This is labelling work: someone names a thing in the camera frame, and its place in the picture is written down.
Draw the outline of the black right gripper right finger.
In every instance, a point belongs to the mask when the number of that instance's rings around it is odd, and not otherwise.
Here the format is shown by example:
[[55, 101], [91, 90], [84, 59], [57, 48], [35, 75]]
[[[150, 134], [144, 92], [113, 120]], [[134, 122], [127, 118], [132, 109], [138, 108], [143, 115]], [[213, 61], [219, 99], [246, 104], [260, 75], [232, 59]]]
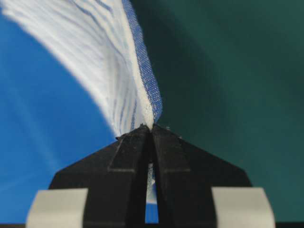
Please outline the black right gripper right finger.
[[273, 228], [266, 193], [246, 172], [155, 125], [159, 223], [163, 228]]

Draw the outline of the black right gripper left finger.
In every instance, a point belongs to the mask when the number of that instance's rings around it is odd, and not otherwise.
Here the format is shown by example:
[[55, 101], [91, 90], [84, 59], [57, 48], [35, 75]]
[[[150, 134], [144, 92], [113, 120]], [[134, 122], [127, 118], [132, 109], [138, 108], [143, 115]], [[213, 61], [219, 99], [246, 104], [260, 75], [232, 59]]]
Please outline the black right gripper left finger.
[[149, 128], [58, 171], [37, 192], [28, 228], [129, 228], [145, 222]]

